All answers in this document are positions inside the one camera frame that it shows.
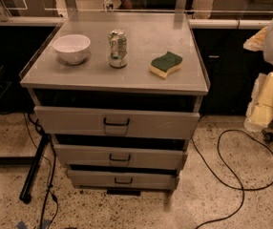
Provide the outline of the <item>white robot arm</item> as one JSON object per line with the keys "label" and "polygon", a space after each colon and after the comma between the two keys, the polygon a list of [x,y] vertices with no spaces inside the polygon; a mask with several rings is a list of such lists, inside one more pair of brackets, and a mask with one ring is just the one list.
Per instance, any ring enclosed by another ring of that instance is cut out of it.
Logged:
{"label": "white robot arm", "polygon": [[[273,66],[273,19],[268,26],[245,41],[243,47],[249,51],[262,51],[265,62]],[[251,102],[245,114],[244,128],[260,132],[273,120],[273,71],[260,73],[254,83]]]}

